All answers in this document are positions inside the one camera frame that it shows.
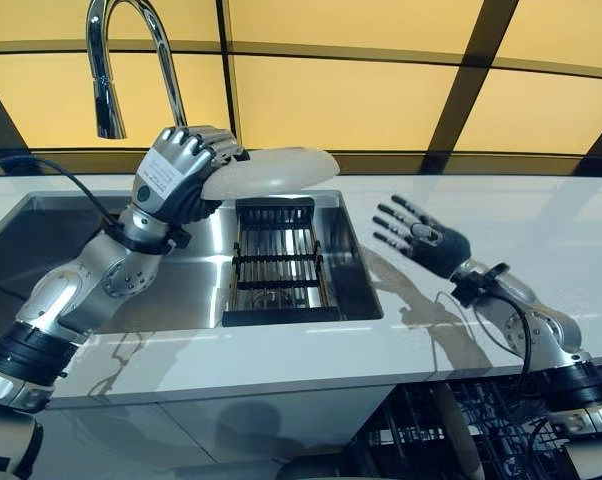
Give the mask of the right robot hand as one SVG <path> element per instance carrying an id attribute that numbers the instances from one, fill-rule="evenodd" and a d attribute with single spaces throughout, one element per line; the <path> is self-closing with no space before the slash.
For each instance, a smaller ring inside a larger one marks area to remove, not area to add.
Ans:
<path id="1" fill-rule="evenodd" d="M 471 258 L 469 240 L 440 223 L 413 202 L 392 195 L 392 205 L 379 203 L 372 221 L 381 228 L 373 236 L 434 275 L 450 279 Z"/>

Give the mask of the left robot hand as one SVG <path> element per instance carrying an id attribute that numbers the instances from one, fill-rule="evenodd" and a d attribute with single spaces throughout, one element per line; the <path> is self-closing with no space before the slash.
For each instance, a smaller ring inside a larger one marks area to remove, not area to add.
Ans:
<path id="1" fill-rule="evenodd" d="M 166 128 L 137 169 L 132 203 L 172 226 L 203 220 L 221 205 L 202 198 L 205 181 L 231 160 L 249 159 L 228 130 L 208 125 Z"/>

